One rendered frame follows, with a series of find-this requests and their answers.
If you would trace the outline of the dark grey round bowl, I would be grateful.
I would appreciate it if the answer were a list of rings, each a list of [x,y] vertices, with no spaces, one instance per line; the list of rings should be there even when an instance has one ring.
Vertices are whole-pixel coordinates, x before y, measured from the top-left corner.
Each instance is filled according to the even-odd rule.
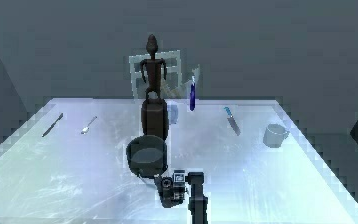
[[[167,145],[154,135],[144,135],[133,139],[126,147],[127,163],[136,176],[163,174],[168,168]]]

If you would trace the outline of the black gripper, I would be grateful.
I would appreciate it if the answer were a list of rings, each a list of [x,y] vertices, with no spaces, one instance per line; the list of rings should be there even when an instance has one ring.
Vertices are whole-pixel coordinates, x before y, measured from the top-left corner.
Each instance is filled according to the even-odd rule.
[[[146,175],[139,173],[137,176],[141,179],[154,180],[160,202],[164,208],[172,208],[184,202],[187,189],[183,180],[176,181],[172,177],[158,177],[158,174]]]

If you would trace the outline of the blue bottle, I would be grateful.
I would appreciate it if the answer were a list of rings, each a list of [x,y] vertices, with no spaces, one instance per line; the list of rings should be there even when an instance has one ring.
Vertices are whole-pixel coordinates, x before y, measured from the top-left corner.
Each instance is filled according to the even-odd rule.
[[[195,76],[192,76],[191,86],[190,86],[190,111],[194,111],[196,105],[196,81]]]

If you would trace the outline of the black table knife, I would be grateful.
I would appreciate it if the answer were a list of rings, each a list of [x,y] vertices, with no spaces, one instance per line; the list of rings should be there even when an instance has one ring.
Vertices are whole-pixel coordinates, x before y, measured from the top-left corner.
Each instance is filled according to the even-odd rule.
[[[41,137],[45,137],[47,136],[51,130],[56,126],[56,124],[63,118],[64,114],[60,113],[60,115],[58,116],[58,118],[48,127],[48,129],[41,135]]]

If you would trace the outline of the grey mug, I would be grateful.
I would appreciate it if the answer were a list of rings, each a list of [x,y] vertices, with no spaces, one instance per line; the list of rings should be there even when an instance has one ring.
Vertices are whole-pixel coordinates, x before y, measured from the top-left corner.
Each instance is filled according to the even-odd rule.
[[[280,148],[290,131],[280,124],[269,124],[263,135],[263,143],[269,148]]]

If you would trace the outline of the dark brown figure statue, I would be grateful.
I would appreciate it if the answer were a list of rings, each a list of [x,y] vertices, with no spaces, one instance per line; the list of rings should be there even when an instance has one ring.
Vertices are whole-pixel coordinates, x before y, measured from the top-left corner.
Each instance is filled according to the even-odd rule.
[[[142,103],[141,119],[145,135],[154,135],[165,141],[168,137],[167,103],[161,97],[161,80],[167,77],[167,65],[163,58],[158,59],[158,42],[150,34],[146,43],[149,59],[140,62],[142,80],[148,84],[145,100]]]

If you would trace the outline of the silver spoon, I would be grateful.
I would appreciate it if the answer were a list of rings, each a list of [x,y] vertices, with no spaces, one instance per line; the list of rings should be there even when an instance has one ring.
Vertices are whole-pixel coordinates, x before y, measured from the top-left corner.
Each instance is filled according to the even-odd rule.
[[[87,134],[89,129],[90,129],[90,125],[97,119],[97,116],[94,116],[91,121],[81,130],[81,134]]]

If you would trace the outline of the blue handled knife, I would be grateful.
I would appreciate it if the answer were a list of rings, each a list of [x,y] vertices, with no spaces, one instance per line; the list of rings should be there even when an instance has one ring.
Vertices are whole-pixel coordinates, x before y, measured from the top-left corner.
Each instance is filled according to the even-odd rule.
[[[233,116],[233,114],[232,114],[232,112],[230,110],[230,108],[229,107],[224,107],[224,110],[227,113],[227,120],[228,120],[231,128],[234,130],[234,132],[235,132],[235,134],[237,136],[240,136],[241,130],[240,130],[240,128],[239,128],[239,126],[238,126],[238,124],[237,124],[237,122],[236,122],[236,120],[235,120],[235,118],[234,118],[234,116]]]

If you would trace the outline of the pale blue glass cup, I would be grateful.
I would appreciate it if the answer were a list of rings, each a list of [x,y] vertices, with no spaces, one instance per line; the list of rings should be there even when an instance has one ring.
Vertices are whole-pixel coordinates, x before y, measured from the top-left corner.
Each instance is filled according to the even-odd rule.
[[[178,121],[178,117],[179,117],[178,105],[170,103],[167,106],[167,110],[168,110],[169,123],[170,124],[176,124],[177,121]]]

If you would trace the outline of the pale glass table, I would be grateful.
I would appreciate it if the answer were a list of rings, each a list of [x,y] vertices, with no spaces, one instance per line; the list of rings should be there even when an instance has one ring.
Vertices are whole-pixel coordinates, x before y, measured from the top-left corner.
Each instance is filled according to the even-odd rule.
[[[358,203],[276,102],[178,110],[168,167],[204,173],[209,224],[358,224]],[[280,148],[263,143],[269,124],[290,131]],[[125,149],[140,134],[137,100],[50,101],[0,146],[0,224],[192,224],[186,205],[164,208],[129,170]]]

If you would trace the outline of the pale slatted chair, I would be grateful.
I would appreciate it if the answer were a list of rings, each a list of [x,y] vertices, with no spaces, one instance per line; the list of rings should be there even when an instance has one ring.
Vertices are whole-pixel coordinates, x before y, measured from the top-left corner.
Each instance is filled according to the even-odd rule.
[[[135,99],[143,99],[148,83],[144,82],[141,75],[140,62],[149,59],[148,54],[129,57],[129,70],[131,77],[131,89]],[[163,98],[179,98],[178,87],[182,84],[181,54],[179,50],[158,52],[157,59],[166,61],[167,78],[161,78],[161,96]]]

